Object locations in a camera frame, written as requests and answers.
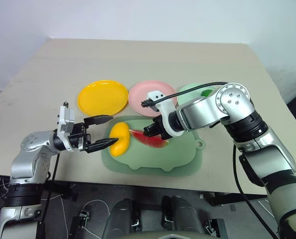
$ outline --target table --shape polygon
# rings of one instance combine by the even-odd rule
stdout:
[[[296,120],[251,49],[244,44],[50,39],[11,80],[0,95],[0,175],[9,175],[22,139],[31,132],[56,128],[64,101],[75,109],[76,122],[86,115],[77,96],[87,84],[116,80],[130,89],[145,80],[161,80],[176,90],[189,83],[213,81],[245,85],[258,113],[272,126],[296,160]],[[137,115],[129,105],[115,116]],[[104,136],[105,125],[93,126],[92,140]],[[188,177],[114,173],[101,153],[61,153],[57,180],[200,191],[238,192],[232,171],[232,139],[222,125],[198,130],[206,141],[201,169]],[[54,158],[50,171],[54,167]],[[265,194],[237,163],[245,193]]]

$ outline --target red fruit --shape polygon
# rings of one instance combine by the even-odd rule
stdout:
[[[144,132],[141,130],[134,130],[134,129],[129,129],[130,134],[135,137],[139,142],[148,145],[150,147],[154,148],[163,148],[167,146],[169,143],[168,140],[163,140],[161,139],[160,135],[156,135],[153,137],[148,137],[144,135]]]

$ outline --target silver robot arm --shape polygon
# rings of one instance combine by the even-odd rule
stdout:
[[[149,94],[142,106],[164,97],[161,92]],[[191,100],[174,111],[171,104],[167,99],[151,106],[161,115],[144,128],[144,134],[161,134],[167,139],[176,136],[174,132],[182,134],[219,120],[242,152],[239,159],[250,181],[265,187],[281,238],[296,238],[296,164],[272,128],[256,112],[248,90],[238,83],[229,83],[208,97]]]
[[[56,130],[34,132],[22,141],[20,152],[11,166],[6,204],[0,211],[0,239],[45,237],[45,225],[36,219],[42,214],[40,202],[51,157],[63,150],[90,153],[114,144],[117,138],[91,143],[87,133],[89,125],[102,124],[112,118],[95,116],[75,124],[74,111],[65,102],[60,107]]]

